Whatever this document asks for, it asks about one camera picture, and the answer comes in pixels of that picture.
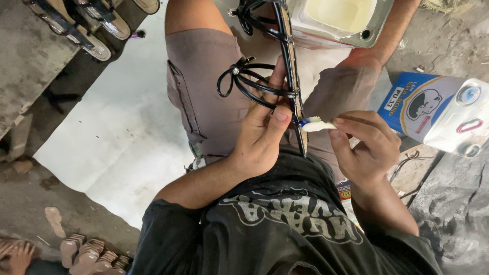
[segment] black sandal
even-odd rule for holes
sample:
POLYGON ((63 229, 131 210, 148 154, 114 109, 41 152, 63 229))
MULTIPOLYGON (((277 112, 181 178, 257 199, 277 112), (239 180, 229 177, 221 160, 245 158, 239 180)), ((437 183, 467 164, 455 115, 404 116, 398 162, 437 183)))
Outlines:
POLYGON ((83 8, 90 17, 99 21, 115 38, 126 40, 131 35, 131 29, 114 10, 110 0, 73 0, 73 2, 83 8))
POLYGON ((260 85, 248 78, 242 76, 241 74, 250 75, 255 77, 265 83, 268 81, 260 76, 259 74, 250 71, 249 69, 260 68, 260 69, 274 69, 275 65, 268 64, 249 64, 255 58, 241 58, 236 64, 233 64, 227 71, 225 71, 218 79, 217 91, 222 97, 226 97, 231 93, 233 88, 233 82, 236 86, 244 93, 249 99, 254 102, 261 104, 267 108, 275 109, 276 105, 268 103, 261 98, 256 97, 250 93, 243 85, 240 83, 242 81, 246 85, 253 87, 255 89, 261 90, 263 92, 268 92, 278 96, 285 96, 290 98, 290 107, 292 110, 292 122, 295 126, 295 134, 297 135, 297 141, 299 143, 299 150, 303 157, 307 156, 308 147, 308 134, 302 129, 299 123, 304 119, 304 114, 302 110, 302 99, 301 91, 299 87, 299 76, 297 74, 297 63, 295 60, 295 49, 294 41, 292 39, 292 27, 290 24, 289 12, 285 0, 240 0, 240 5, 237 9, 230 9, 228 14, 232 17, 238 16, 241 27, 243 27, 244 32, 247 35, 253 35, 253 28, 256 28, 264 33, 271 35, 272 37, 280 41, 282 48, 282 55, 284 57, 285 66, 287 69, 287 84, 289 90, 278 90, 269 88, 267 86, 260 85), (252 13, 253 10, 261 7, 265 3, 272 3, 275 10, 275 19, 265 18, 257 16, 252 13), (275 24, 278 30, 267 28, 263 23, 275 24), (226 94, 221 93, 221 81, 227 75, 231 75, 231 85, 226 94))
POLYGON ((64 10, 57 10, 46 0, 26 0, 24 4, 46 22, 55 34, 67 37, 100 61, 109 60, 111 57, 109 48, 69 17, 62 0, 58 1, 58 5, 64 10))

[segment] stack of sandal soles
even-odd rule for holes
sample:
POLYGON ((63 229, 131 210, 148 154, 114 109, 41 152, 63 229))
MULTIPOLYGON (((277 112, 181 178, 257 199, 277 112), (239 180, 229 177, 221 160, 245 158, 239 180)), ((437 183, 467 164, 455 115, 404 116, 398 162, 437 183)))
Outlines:
POLYGON ((104 242, 74 234, 61 243, 62 264, 70 275, 124 275, 129 258, 104 248, 104 242))
MULTIPOLYGON (((126 40, 131 35, 127 23, 114 10, 111 0, 23 0, 36 16, 46 22, 57 35, 66 36, 99 61, 111 58, 111 50, 93 34, 90 25, 78 13, 83 9, 115 38, 126 40)), ((144 12, 158 11, 159 0, 134 0, 144 12)))

